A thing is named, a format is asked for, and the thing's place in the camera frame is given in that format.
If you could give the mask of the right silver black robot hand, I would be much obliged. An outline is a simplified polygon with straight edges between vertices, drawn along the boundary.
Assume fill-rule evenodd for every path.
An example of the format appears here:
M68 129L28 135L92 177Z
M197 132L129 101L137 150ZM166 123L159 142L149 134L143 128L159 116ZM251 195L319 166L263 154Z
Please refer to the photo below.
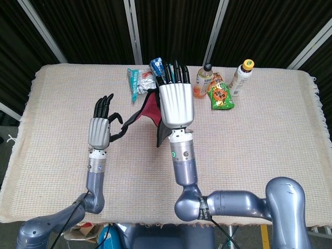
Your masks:
M175 60L164 66L164 72L164 77L157 77L162 121L170 129L184 129L195 116L189 70Z

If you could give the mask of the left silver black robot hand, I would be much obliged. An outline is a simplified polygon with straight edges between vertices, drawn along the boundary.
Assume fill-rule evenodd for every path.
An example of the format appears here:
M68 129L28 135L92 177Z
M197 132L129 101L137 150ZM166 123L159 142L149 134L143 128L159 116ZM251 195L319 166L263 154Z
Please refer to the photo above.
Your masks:
M111 135L110 124L114 120L118 120L120 124L123 124L121 115L117 112L108 115L109 106L114 94L109 96L103 96L100 98L94 107L93 117L89 124L88 144L92 149L105 150L110 143L123 137L128 128L121 128L121 131L117 134Z

